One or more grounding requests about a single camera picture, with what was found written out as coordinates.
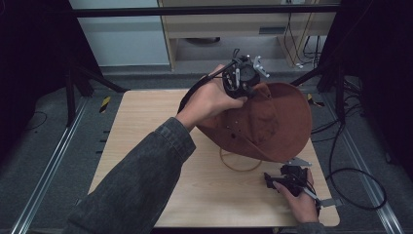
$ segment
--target gray sleeve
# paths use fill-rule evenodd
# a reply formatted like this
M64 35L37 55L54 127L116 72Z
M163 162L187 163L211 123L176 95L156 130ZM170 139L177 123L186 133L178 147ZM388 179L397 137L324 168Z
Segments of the gray sleeve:
M194 150L188 131L168 119L74 209L63 233L150 233Z
M298 234L325 234L324 225L320 222L305 222L297 226Z

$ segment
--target hat crown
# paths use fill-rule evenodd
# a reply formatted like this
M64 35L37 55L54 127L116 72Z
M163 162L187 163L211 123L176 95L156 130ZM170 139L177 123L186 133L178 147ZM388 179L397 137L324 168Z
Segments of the hat crown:
M242 135L255 145L265 142L277 132L277 109L274 107L268 86L254 87L256 96L249 99L243 108L227 112L226 126L235 135Z

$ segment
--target white wall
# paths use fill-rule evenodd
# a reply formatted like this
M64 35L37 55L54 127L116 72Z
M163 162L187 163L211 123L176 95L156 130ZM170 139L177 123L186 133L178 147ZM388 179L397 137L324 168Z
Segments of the white wall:
M69 0L73 9L158 7L156 0ZM169 65L160 17L79 19L99 66Z

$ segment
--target wooden table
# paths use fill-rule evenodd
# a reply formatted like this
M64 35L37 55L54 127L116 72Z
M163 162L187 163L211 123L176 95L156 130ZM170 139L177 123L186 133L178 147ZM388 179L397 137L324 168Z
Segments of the wooden table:
M174 116L186 90L126 92L94 175L90 192L106 174L144 137ZM156 227L276 227L294 226L288 204L276 190L266 187L264 172L280 175L282 164L263 162L250 172L226 167L219 147L197 128L191 132L197 145L182 168L179 182ZM321 199L330 192L311 141L298 157L313 164L315 189ZM258 162L243 156L224 157L236 169L247 169ZM334 207L321 210L326 226L339 223Z

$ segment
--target cabinet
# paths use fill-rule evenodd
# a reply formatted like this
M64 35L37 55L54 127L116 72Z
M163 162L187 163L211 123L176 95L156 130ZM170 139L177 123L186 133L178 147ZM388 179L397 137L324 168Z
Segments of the cabinet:
M339 0L305 0L305 4L329 4ZM282 0L158 0L160 7L278 5ZM230 14L163 16L165 38L172 68L179 38L273 36L282 45L290 65L298 61L307 36L327 35L335 13Z

